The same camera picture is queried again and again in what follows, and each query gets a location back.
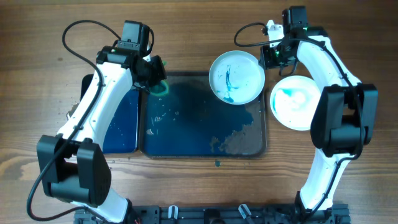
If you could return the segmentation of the green yellow sponge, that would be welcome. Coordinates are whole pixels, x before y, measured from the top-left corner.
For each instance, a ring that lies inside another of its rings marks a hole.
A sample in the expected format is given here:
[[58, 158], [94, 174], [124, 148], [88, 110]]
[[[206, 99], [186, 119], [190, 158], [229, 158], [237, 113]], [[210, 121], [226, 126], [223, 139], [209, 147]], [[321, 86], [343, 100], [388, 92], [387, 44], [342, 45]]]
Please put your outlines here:
[[166, 80], [161, 80], [157, 85], [150, 87], [150, 93], [154, 96], [165, 96], [169, 93], [169, 84]]

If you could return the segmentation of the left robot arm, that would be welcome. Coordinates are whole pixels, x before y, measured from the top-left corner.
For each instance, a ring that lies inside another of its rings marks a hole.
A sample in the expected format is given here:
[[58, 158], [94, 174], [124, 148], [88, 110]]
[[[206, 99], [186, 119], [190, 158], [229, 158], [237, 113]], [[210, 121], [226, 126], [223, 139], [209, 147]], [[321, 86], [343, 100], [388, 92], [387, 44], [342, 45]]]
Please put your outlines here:
[[111, 188], [111, 171], [102, 147], [110, 122], [133, 87], [148, 90], [166, 78], [164, 63], [147, 52], [105, 46], [98, 52], [95, 73], [72, 117], [54, 136], [37, 143], [40, 174], [27, 199], [31, 219], [38, 185], [44, 194], [74, 204], [105, 223], [135, 223], [130, 200]]

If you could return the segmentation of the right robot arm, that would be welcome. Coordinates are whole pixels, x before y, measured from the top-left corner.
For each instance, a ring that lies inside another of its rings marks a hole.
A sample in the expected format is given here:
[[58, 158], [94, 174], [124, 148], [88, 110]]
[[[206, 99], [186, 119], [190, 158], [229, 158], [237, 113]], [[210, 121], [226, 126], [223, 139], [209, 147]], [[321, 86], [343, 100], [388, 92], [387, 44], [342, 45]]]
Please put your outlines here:
[[303, 63], [321, 95], [310, 125], [315, 157], [296, 197], [302, 218], [328, 215], [346, 166], [373, 135], [378, 90], [363, 84], [339, 59], [322, 27], [265, 26], [260, 64], [265, 69]]

